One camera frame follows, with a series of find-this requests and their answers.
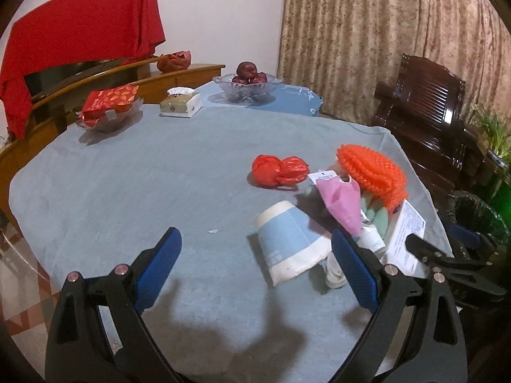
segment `metal screw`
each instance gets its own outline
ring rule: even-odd
[[[67,280],[70,282],[76,282],[80,278],[80,273],[76,271],[69,272],[67,274]]]
[[[398,274],[399,270],[396,266],[394,265],[385,265],[385,268],[384,268],[385,272],[388,273],[390,276],[395,276]]]
[[[129,266],[127,266],[126,263],[120,263],[115,267],[113,271],[116,273],[116,275],[125,275],[128,270]]]
[[[436,274],[433,275],[433,279],[438,282],[438,283],[443,283],[445,282],[446,278],[444,276],[444,274],[441,274],[440,272],[437,272]]]

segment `glass fruit bowl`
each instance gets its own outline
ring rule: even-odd
[[[266,74],[268,81],[262,84],[237,84],[232,80],[236,76],[231,73],[225,76],[215,76],[215,82],[227,96],[229,101],[234,103],[258,104],[268,101],[270,94],[283,81],[282,78],[276,78],[273,75]]]

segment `blue and white paper cup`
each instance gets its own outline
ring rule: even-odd
[[[309,270],[332,250],[330,232],[287,201],[261,213],[256,225],[273,285]]]

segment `patterned beige curtain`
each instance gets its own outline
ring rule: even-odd
[[[464,118],[476,101],[511,116],[511,35],[488,0],[286,0],[279,75],[327,114],[368,124],[402,53],[467,81]]]

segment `red apple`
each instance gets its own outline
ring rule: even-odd
[[[268,81],[268,76],[266,76],[266,73],[259,72],[257,76],[254,79],[250,80],[251,84],[263,84]]]
[[[252,62],[241,62],[236,73],[241,79],[254,79],[257,76],[257,66]]]
[[[235,83],[235,84],[242,84],[242,85],[248,85],[248,80],[247,79],[241,79],[239,76],[235,76],[233,78],[233,83]]]

